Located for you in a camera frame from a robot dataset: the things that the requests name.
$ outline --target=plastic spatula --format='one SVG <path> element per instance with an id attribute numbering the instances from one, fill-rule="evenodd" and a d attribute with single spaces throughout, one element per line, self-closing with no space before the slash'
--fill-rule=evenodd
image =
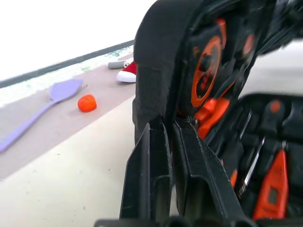
<path id="1" fill-rule="evenodd" d="M 7 150 L 12 144 L 14 144 L 35 122 L 44 114 L 50 107 L 55 104 L 67 100 L 77 94 L 80 87 L 83 84 L 82 79 L 70 79 L 67 81 L 54 84 L 50 91 L 50 98 L 52 101 L 44 106 L 39 112 L 32 116 L 28 121 L 24 122 L 8 136 L 6 136 L 0 142 L 0 151 Z"/>

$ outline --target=sneaker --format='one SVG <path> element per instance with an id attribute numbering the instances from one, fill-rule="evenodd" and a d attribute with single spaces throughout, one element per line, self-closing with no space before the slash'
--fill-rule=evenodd
<path id="1" fill-rule="evenodd" d="M 136 73 L 137 73 L 137 65 L 133 61 L 129 64 L 125 69 L 120 71 L 117 75 L 117 80 L 120 82 L 126 83 L 135 83 L 136 82 Z"/>

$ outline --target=red sneaker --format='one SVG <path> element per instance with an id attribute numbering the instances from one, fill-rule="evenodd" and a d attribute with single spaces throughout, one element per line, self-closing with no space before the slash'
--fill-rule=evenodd
<path id="1" fill-rule="evenodd" d="M 120 71 L 117 75 L 117 80 L 126 83 L 135 83 L 137 73 L 137 64 L 133 61 L 125 69 Z"/>

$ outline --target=orange screwdriver handle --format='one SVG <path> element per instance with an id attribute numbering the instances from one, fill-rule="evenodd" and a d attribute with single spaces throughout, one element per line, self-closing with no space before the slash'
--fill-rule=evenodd
<path id="1" fill-rule="evenodd" d="M 286 154 L 280 150 L 263 180 L 253 219 L 285 218 L 288 201 Z"/>
<path id="2" fill-rule="evenodd" d="M 226 98 L 217 99 L 216 106 L 214 108 L 214 113 L 211 118 L 209 118 L 204 124 L 202 124 L 198 129 L 198 135 L 201 139 L 205 139 L 206 135 L 210 129 L 218 123 L 218 121 L 225 114 L 230 101 Z"/>

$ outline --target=spatula handle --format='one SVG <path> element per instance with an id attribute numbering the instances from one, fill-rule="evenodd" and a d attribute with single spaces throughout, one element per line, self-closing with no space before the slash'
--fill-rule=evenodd
<path id="1" fill-rule="evenodd" d="M 36 120 L 44 114 L 50 107 L 52 107 L 56 102 L 52 101 L 44 106 L 40 111 L 38 111 L 34 116 L 32 116 L 28 121 L 24 122 L 13 132 L 7 135 L 0 142 L 0 151 L 7 150 L 11 145 L 13 145 L 35 122 Z"/>

